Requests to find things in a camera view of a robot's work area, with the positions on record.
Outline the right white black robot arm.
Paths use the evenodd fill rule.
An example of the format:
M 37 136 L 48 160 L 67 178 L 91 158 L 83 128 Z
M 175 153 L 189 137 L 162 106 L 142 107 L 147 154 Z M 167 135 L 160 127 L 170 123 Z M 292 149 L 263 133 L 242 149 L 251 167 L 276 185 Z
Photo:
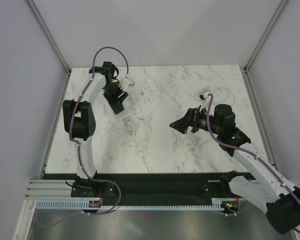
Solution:
M 250 138 L 236 126 L 236 115 L 230 105 L 218 104 L 213 114 L 210 114 L 210 109 L 202 106 L 189 108 L 182 118 L 169 126 L 182 134 L 199 130 L 208 132 L 257 181 L 252 183 L 235 171 L 229 172 L 219 184 L 223 196 L 243 197 L 261 210 L 280 234 L 296 229 L 300 225 L 300 187 L 257 154 Z

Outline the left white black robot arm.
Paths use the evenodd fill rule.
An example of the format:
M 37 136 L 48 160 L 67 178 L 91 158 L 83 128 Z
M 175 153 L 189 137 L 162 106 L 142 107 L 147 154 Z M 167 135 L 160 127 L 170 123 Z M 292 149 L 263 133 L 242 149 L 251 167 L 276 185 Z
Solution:
M 93 161 L 92 136 L 97 129 L 93 104 L 98 94 L 103 92 L 115 115 L 125 110 L 123 102 L 129 94 L 113 81 L 114 74 L 118 72 L 118 68 L 108 61 L 102 66 L 93 66 L 81 92 L 74 99 L 62 103 L 64 130 L 74 144 L 77 176 L 81 179 L 91 179 L 97 173 Z

